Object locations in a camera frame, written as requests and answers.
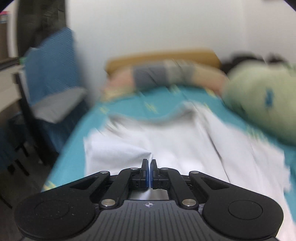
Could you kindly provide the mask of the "pink lid container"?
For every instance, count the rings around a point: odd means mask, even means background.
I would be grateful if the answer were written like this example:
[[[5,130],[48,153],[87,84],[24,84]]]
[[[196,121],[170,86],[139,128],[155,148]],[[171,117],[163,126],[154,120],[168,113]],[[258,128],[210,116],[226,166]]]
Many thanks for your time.
[[[9,15],[10,11],[2,11],[0,13],[0,24],[6,24],[8,22]]]

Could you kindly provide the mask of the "teal patterned bed sheet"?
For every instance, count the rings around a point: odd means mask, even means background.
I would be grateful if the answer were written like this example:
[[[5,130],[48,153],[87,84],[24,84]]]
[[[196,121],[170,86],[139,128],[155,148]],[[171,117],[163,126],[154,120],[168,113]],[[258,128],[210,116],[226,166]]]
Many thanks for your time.
[[[123,114],[139,120],[163,118],[172,113],[184,101],[196,101],[216,114],[223,122],[241,129],[249,137],[270,143],[284,151],[285,163],[290,168],[292,185],[292,189],[285,193],[285,197],[291,212],[295,213],[295,147],[279,142],[258,127],[246,122],[227,109],[223,102],[209,90],[180,86],[160,87],[113,102],[97,103],[75,127],[42,189],[49,190],[84,176],[83,139],[93,129],[102,128],[110,115]]]

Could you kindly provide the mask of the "white desk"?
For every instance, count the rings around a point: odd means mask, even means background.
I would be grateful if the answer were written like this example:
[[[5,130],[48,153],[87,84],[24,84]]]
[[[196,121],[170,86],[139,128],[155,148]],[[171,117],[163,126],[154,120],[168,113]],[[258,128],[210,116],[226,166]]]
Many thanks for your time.
[[[1,112],[15,104],[20,98],[14,74],[22,69],[18,57],[1,61]]]

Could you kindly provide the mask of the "blue covered chair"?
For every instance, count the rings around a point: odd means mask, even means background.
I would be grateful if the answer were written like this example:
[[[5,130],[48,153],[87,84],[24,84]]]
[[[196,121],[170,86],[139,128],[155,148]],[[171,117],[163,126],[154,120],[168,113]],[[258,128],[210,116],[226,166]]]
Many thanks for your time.
[[[59,123],[48,123],[34,117],[32,106],[48,95],[82,87],[70,28],[47,37],[39,47],[30,48],[22,69],[14,74],[21,98],[21,114],[14,121],[23,120],[25,134],[33,143],[38,157],[45,164],[55,162],[81,118],[88,112],[86,96]]]

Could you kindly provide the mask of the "black clothing pile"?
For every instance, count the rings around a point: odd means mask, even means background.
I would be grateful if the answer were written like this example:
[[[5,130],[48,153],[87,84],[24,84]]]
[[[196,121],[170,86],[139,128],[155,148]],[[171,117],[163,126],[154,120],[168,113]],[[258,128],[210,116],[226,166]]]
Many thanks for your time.
[[[253,53],[240,53],[234,54],[230,57],[230,59],[222,61],[220,70],[225,74],[228,74],[231,69],[247,61],[263,62],[265,64],[288,63],[285,58],[281,57],[278,54],[269,54],[266,58],[263,58],[262,56],[255,55]]]

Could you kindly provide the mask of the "grey seat cushion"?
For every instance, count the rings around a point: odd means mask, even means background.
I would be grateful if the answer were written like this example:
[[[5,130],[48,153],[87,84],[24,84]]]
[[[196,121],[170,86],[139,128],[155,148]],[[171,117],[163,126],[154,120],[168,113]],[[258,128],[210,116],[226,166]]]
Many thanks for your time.
[[[36,119],[48,123],[61,122],[86,96],[86,89],[75,87],[51,94],[32,106]]]

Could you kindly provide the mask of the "white t-shirt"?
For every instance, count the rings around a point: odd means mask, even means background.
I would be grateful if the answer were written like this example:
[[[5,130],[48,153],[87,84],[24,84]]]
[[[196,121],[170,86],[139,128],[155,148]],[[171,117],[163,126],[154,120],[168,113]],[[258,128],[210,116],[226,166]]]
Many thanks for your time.
[[[112,175],[155,159],[159,167],[181,174],[200,171],[274,199],[284,219],[280,240],[295,240],[295,223],[284,192],[290,170],[283,150],[222,122],[206,107],[186,102],[158,120],[111,115],[84,139],[85,175],[107,170]]]

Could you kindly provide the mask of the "striped pillow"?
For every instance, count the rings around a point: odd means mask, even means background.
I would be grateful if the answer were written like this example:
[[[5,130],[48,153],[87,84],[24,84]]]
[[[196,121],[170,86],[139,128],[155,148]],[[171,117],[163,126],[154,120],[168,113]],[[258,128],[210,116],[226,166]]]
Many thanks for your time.
[[[111,101],[139,91],[172,85],[201,87],[219,95],[228,80],[227,75],[217,68],[192,61],[167,59],[116,70],[109,75],[101,99]]]

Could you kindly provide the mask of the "green fleece blanket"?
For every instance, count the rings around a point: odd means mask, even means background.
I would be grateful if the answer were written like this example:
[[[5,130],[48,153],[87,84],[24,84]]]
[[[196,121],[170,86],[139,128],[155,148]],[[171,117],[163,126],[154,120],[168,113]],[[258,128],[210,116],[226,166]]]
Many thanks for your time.
[[[291,145],[295,145],[295,65],[245,61],[232,68],[222,91],[225,105]]]

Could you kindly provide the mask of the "tan headboard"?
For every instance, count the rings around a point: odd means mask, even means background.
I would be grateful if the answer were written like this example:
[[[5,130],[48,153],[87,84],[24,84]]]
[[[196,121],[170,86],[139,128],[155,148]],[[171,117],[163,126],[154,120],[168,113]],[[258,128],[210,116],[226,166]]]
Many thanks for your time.
[[[120,56],[109,59],[105,66],[105,71],[108,75],[112,75],[120,68],[124,68],[130,65],[137,65],[153,61],[162,61],[166,59],[174,60],[186,60],[196,63],[209,65],[219,69],[221,61],[217,57],[216,53],[211,49],[199,48],[192,50],[174,50],[164,52],[146,52],[132,54],[128,56]]]

